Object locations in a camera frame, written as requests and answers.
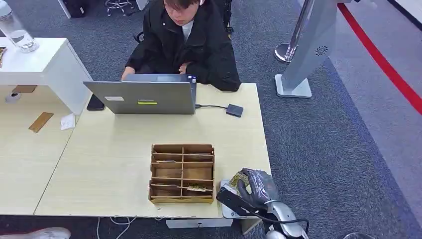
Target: white shirt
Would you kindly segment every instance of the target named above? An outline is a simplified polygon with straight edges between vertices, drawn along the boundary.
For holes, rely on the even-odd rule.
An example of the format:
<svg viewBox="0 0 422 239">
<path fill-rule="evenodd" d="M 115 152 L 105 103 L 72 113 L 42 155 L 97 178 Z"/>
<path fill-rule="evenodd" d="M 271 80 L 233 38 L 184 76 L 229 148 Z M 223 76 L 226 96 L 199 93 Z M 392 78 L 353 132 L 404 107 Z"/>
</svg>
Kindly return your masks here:
<svg viewBox="0 0 422 239">
<path fill-rule="evenodd" d="M 194 21 L 192 20 L 188 24 L 182 26 L 183 35 L 185 36 L 185 42 L 188 40 L 188 37 L 191 34 L 193 25 L 194 25 Z"/>
</svg>

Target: compartment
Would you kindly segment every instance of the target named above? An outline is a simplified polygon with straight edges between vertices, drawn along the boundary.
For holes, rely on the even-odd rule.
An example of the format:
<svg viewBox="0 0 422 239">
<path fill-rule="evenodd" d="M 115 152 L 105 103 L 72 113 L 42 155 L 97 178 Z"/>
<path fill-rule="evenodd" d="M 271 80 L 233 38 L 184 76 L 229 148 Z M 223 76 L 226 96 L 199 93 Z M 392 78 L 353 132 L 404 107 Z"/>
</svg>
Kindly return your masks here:
<svg viewBox="0 0 422 239">
<path fill-rule="evenodd" d="M 151 162 L 182 162 L 182 154 L 152 153 Z"/>
<path fill-rule="evenodd" d="M 165 185 L 165 186 L 182 186 L 182 180 L 181 179 L 168 179 L 168 178 L 152 178 L 150 180 L 151 185 Z"/>
<path fill-rule="evenodd" d="M 213 162 L 214 155 L 212 154 L 184 154 L 184 162 Z"/>
<path fill-rule="evenodd" d="M 214 148 L 211 144 L 186 144 L 183 145 L 185 154 L 208 154 L 214 155 Z"/>
<path fill-rule="evenodd" d="M 152 146 L 153 153 L 183 153 L 182 144 L 155 144 Z"/>
<path fill-rule="evenodd" d="M 151 163 L 151 173 L 153 178 L 182 178 L 182 163 Z"/>
<path fill-rule="evenodd" d="M 188 189 L 182 189 L 182 196 L 203 196 L 203 197 L 212 197 L 212 191 L 205 191 L 205 192 L 199 192 L 199 191 L 192 191 Z"/>
<path fill-rule="evenodd" d="M 206 179 L 212 180 L 213 162 L 184 162 L 183 179 Z"/>
<path fill-rule="evenodd" d="M 187 189 L 190 186 L 203 187 L 206 191 L 213 191 L 213 180 L 183 179 L 182 188 Z"/>
<path fill-rule="evenodd" d="M 176 185 L 150 184 L 150 198 L 180 196 L 180 187 Z"/>
</svg>

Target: yellow sticker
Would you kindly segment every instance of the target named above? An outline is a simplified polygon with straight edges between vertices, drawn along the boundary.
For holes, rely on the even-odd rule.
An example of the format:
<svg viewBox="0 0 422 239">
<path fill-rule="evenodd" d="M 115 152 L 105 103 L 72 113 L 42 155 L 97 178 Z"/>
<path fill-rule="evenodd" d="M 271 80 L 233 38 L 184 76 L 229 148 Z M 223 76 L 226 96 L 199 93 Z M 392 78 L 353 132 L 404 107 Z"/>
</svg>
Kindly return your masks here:
<svg viewBox="0 0 422 239">
<path fill-rule="evenodd" d="M 157 102 L 151 102 L 151 101 L 142 102 L 142 101 L 138 101 L 138 105 L 157 105 Z"/>
</svg>

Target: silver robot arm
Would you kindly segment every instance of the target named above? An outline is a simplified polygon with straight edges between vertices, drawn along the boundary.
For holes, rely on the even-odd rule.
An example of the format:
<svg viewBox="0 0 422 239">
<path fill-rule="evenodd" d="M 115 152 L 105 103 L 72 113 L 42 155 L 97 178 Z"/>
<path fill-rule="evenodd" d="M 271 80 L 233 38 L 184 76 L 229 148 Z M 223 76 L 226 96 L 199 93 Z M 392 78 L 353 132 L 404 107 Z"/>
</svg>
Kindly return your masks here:
<svg viewBox="0 0 422 239">
<path fill-rule="evenodd" d="M 284 203 L 272 201 L 266 203 L 267 212 L 273 214 L 278 221 L 294 221 L 296 220 L 292 210 Z M 308 239 L 308 235 L 299 223 L 280 224 L 281 232 L 276 231 L 274 227 L 267 232 L 267 239 L 290 239 L 303 238 Z"/>
<path fill-rule="evenodd" d="M 240 196 L 222 187 L 217 200 L 240 216 L 256 216 L 262 219 L 268 239 L 308 239 L 309 221 L 296 219 L 292 210 L 280 202 L 274 180 L 264 171 L 243 168 L 240 174 L 247 177 L 251 193 L 243 180 L 237 181 Z M 306 222 L 304 230 L 299 222 Z"/>
</svg>

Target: red line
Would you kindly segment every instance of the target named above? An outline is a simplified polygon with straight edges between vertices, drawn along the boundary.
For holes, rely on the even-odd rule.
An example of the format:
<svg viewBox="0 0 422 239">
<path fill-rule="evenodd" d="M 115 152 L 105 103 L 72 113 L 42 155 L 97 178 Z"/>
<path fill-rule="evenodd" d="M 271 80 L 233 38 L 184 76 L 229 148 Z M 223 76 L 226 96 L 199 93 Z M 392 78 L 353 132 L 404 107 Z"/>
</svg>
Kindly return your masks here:
<svg viewBox="0 0 422 239">
<path fill-rule="evenodd" d="M 339 3 L 338 9 L 340 9 L 344 18 L 349 22 L 350 27 L 353 29 L 357 37 L 360 39 L 362 44 L 371 54 L 372 58 L 377 62 L 384 73 L 390 78 L 391 82 L 399 89 L 403 96 L 409 101 L 409 103 L 422 115 L 422 99 L 421 97 L 406 83 L 406 81 L 399 75 L 399 73 L 393 68 L 388 60 L 381 54 L 375 44 L 369 39 L 364 30 L 360 27 L 356 19 L 347 9 L 344 3 Z"/>
</svg>

